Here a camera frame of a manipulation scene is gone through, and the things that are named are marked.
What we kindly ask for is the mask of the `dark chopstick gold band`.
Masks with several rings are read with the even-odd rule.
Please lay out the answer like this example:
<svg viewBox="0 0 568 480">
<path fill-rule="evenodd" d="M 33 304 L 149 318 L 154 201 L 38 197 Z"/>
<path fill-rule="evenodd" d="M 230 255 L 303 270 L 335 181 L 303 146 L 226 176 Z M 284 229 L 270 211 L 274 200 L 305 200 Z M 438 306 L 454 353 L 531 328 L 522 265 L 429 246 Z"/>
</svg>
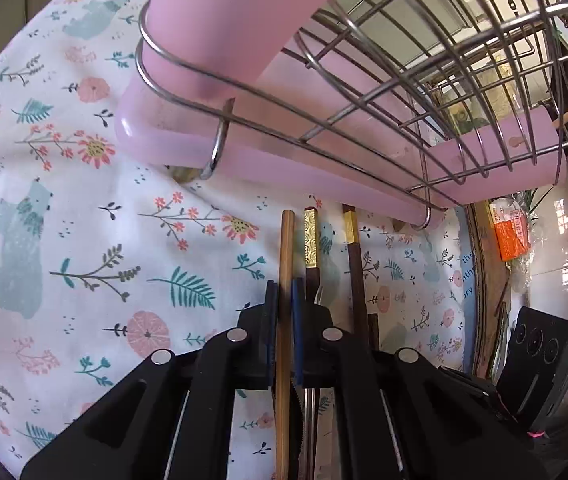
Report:
<svg viewBox="0 0 568 480">
<path fill-rule="evenodd" d="M 342 218 L 345 222 L 346 242 L 348 248 L 353 333 L 362 341 L 367 350 L 371 350 L 369 340 L 369 320 L 367 319 L 364 274 L 362 266 L 357 211 L 353 206 L 342 206 Z"/>
</svg>

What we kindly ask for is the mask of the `orange snack packet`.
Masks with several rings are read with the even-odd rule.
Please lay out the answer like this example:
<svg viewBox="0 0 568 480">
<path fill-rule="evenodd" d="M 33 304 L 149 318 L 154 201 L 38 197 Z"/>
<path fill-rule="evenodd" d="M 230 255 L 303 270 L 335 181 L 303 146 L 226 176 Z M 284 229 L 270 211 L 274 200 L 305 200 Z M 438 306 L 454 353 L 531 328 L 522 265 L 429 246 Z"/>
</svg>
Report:
<svg viewBox="0 0 568 480">
<path fill-rule="evenodd" d="M 498 198 L 490 204 L 492 226 L 500 258 L 512 261 L 530 249 L 528 219 L 520 205 L 510 198 Z"/>
</svg>

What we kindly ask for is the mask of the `floral bear print cloth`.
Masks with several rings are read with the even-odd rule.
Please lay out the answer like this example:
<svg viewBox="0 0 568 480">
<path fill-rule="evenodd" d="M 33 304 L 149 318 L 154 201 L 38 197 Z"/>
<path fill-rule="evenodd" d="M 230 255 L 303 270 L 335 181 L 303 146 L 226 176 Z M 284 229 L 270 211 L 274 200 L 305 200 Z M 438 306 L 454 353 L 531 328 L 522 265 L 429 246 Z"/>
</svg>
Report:
<svg viewBox="0 0 568 480">
<path fill-rule="evenodd" d="M 278 274 L 281 215 L 320 217 L 322 301 L 350 324 L 341 208 L 175 182 L 117 141 L 147 0 L 52 0 L 0 53 L 0 463 L 17 477 L 151 352 L 200 348 Z"/>
</svg>

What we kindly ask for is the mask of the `pink drip tray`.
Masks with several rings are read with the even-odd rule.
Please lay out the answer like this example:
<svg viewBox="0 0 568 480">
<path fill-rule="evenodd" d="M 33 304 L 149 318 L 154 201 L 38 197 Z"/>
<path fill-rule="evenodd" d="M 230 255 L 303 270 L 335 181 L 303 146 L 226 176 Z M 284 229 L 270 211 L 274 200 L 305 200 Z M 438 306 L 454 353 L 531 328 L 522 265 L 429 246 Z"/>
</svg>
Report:
<svg viewBox="0 0 568 480">
<path fill-rule="evenodd" d="M 564 182 L 553 118 L 524 105 L 512 82 L 477 94 L 406 81 L 384 90 L 383 75 L 342 54 L 309 67 L 314 47 L 294 42 L 254 86 L 225 87 L 207 102 L 162 88 L 159 58 L 139 44 L 118 139 L 143 162 L 309 192 L 411 223 Z"/>
</svg>

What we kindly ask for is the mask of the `pink utensil holder cup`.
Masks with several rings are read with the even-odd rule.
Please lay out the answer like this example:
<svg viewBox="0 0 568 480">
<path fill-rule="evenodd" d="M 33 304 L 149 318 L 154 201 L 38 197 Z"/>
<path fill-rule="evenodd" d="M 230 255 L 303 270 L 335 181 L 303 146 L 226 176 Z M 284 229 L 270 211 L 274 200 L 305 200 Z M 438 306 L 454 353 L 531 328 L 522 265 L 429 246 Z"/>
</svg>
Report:
<svg viewBox="0 0 568 480">
<path fill-rule="evenodd" d="M 144 65 L 162 89 L 176 96 L 222 101 L 235 91 L 215 77 L 255 82 L 326 1 L 149 0 L 150 38 L 186 64 L 174 65 L 144 47 Z"/>
</svg>

